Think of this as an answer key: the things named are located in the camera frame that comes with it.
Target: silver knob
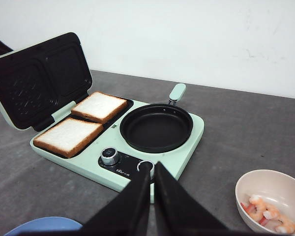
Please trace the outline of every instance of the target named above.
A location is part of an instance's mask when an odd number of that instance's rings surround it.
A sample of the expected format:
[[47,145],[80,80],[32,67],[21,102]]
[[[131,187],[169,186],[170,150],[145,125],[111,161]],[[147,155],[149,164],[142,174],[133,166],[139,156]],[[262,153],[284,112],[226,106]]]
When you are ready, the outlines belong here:
[[140,171],[140,165],[143,163],[148,164],[149,176],[150,176],[150,179],[152,180],[154,178],[154,167],[155,167],[154,163],[151,161],[140,161],[139,164],[137,165],[138,172]]
[[120,156],[114,147],[107,147],[100,153],[100,158],[102,159],[104,165],[112,166],[119,162]]

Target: black control panel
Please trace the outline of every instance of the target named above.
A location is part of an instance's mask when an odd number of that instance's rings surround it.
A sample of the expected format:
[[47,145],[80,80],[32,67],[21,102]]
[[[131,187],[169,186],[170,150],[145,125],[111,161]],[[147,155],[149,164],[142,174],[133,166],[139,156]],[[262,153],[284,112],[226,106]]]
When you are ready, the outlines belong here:
[[143,161],[122,153],[113,147],[107,147],[102,150],[101,156],[98,158],[98,164],[100,167],[128,179],[132,179],[132,177],[138,172],[141,162],[149,163],[151,179],[153,179],[154,164],[152,162]]

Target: bread crust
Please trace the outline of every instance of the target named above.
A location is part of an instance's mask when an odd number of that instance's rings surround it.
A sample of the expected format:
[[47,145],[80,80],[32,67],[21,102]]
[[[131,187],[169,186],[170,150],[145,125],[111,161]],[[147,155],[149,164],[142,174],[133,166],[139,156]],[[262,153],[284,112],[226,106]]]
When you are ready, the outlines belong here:
[[[47,131],[45,131],[44,133],[42,133],[41,135],[43,134],[46,134],[48,131],[56,128],[57,126],[61,125],[61,122],[58,123],[57,125],[53,126],[52,128],[48,129]],[[103,130],[103,126],[102,125],[99,125],[94,131],[92,131],[89,135],[87,135],[81,142],[79,142],[73,149],[71,149],[70,151],[66,151],[66,150],[63,150],[55,145],[52,145],[52,144],[48,144],[44,141],[41,141],[39,140],[38,138],[41,136],[37,136],[34,140],[33,140],[33,144],[36,146],[36,147],[39,147],[39,148],[44,148],[46,150],[49,150],[51,152],[54,152],[54,153],[57,153],[57,154],[60,154],[62,156],[65,156],[67,158],[71,158],[73,157],[75,154],[77,154],[79,151],[81,151],[86,145],[88,145],[93,139],[95,139],[97,137],[97,135],[102,132]]]
[[92,96],[93,94],[95,93],[101,93],[103,95],[106,95],[106,96],[110,96],[110,97],[113,97],[113,98],[116,98],[116,99],[119,99],[119,100],[123,100],[123,103],[118,106],[117,108],[113,109],[106,117],[104,118],[98,118],[98,117],[94,117],[94,116],[91,116],[90,114],[87,114],[87,113],[84,113],[84,112],[81,112],[81,111],[77,111],[75,110],[75,107],[71,109],[71,113],[73,115],[76,115],[76,116],[79,116],[79,117],[83,117],[83,118],[86,118],[86,119],[89,119],[89,120],[92,120],[92,121],[95,121],[97,123],[101,123],[101,124],[105,124],[106,122],[108,122],[110,119],[112,119],[115,115],[117,115],[120,111],[122,111],[124,108],[127,107],[128,105],[128,102],[127,100],[125,99],[122,99],[122,98],[119,98],[119,97],[115,97],[115,96],[112,96],[112,95],[109,95],[109,94],[105,94],[103,92],[100,92],[100,91],[96,91],[94,93],[92,93],[90,96]]

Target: blue object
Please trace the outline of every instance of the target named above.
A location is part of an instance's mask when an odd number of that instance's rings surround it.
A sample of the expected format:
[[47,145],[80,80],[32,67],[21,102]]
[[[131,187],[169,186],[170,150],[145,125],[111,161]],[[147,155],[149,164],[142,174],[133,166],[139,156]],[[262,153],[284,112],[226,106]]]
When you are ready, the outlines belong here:
[[16,236],[19,233],[25,232],[49,232],[49,231],[70,231],[79,230],[82,225],[69,218],[50,216],[38,218],[27,223],[24,223],[4,236]]

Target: bread slice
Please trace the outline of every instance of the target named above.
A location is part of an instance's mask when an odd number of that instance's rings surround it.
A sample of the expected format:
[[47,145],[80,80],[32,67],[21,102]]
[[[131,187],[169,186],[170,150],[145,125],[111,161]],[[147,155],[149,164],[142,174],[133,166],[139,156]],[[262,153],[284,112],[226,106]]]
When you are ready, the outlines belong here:
[[37,136],[33,143],[39,148],[71,158],[102,130],[102,124],[67,118]]
[[94,92],[71,109],[73,115],[105,124],[127,106],[127,100]]

